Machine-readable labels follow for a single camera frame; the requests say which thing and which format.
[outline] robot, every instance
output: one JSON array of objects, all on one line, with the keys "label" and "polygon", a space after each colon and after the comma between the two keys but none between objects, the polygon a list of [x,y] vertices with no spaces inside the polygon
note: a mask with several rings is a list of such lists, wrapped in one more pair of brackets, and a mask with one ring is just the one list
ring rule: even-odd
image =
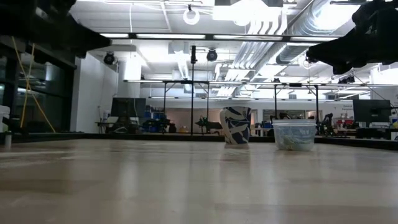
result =
[{"label": "robot", "polygon": [[331,125],[332,117],[333,117],[333,113],[325,115],[325,118],[319,124],[319,135],[321,135],[321,136],[334,136],[334,135],[336,135],[336,133],[333,130],[333,126]]}]

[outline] wooden floor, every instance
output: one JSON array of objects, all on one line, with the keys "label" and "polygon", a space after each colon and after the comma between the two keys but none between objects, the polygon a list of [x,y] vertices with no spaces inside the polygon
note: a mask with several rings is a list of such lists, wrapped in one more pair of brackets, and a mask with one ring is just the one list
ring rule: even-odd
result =
[{"label": "wooden floor", "polygon": [[0,223],[398,223],[398,153],[74,140],[0,152]]}]

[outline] plastic container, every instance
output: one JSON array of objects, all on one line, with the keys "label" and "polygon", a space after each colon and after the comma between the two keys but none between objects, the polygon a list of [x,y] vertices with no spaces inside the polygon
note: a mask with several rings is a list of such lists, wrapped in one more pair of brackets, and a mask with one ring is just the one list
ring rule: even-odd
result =
[{"label": "plastic container", "polygon": [[317,133],[315,120],[285,119],[273,122],[276,146],[281,150],[309,151]]}]

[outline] computer monitor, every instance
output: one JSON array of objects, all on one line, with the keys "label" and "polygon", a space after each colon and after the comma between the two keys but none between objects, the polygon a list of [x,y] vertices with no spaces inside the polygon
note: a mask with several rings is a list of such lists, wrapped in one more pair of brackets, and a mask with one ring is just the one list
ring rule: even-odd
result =
[{"label": "computer monitor", "polygon": [[356,122],[389,122],[391,104],[389,100],[353,100]]},{"label": "computer monitor", "polygon": [[145,107],[145,98],[113,98],[111,116],[143,118]]}]

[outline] blue and white cup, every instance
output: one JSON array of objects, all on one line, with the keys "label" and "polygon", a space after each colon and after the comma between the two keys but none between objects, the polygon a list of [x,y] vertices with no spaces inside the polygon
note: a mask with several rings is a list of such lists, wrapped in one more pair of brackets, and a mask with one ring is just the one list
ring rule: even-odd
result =
[{"label": "blue and white cup", "polygon": [[228,144],[247,144],[250,137],[251,109],[244,106],[225,107],[220,112],[220,123]]}]

